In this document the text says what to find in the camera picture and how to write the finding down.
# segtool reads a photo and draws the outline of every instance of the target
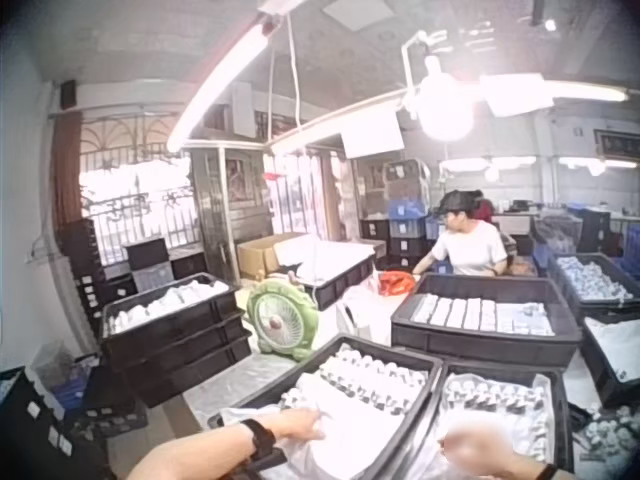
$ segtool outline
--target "green fan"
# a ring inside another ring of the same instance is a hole
[[[305,359],[318,330],[318,309],[304,290],[284,280],[268,279],[253,289],[247,313],[264,353]]]

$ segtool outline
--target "orange bag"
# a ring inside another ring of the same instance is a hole
[[[389,297],[408,293],[416,285],[416,279],[407,272],[388,271],[380,274],[380,295]]]

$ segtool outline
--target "black cap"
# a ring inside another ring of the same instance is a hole
[[[447,193],[440,201],[437,214],[444,215],[448,212],[469,212],[474,208],[474,199],[469,192],[454,190]]]

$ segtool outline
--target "ceiling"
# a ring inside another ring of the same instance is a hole
[[[636,58],[640,27],[617,6],[607,6],[612,0],[546,0],[545,18],[555,20],[555,32],[544,25],[530,26],[533,0],[386,0],[385,18],[373,17],[371,25],[358,31],[325,13],[334,2],[307,0],[292,14],[302,97],[319,106],[335,108],[403,86],[400,46],[419,29],[447,31],[448,40],[436,48],[452,50],[439,55],[444,68],[461,79],[532,71],[565,76],[565,59],[575,58],[575,50],[581,49],[584,58],[570,72],[574,76],[640,84]],[[220,45],[228,41],[229,32],[250,21],[259,2],[36,3],[41,5],[29,34],[43,76],[55,82],[75,78],[80,83],[101,83],[198,81]],[[347,15],[345,23],[366,24],[373,10],[360,9],[357,18]],[[286,26],[276,33],[272,45],[274,90],[292,96]],[[412,60],[418,77],[424,74],[423,52],[415,50]],[[241,79],[266,91],[270,59],[270,52],[264,52]]]

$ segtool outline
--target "window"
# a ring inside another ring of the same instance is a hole
[[[328,238],[318,155],[264,157],[274,233],[307,232]]]
[[[191,159],[165,151],[174,121],[137,115],[83,125],[83,216],[94,220],[105,266],[127,259],[123,245],[153,235],[162,235],[168,248],[200,241]]]

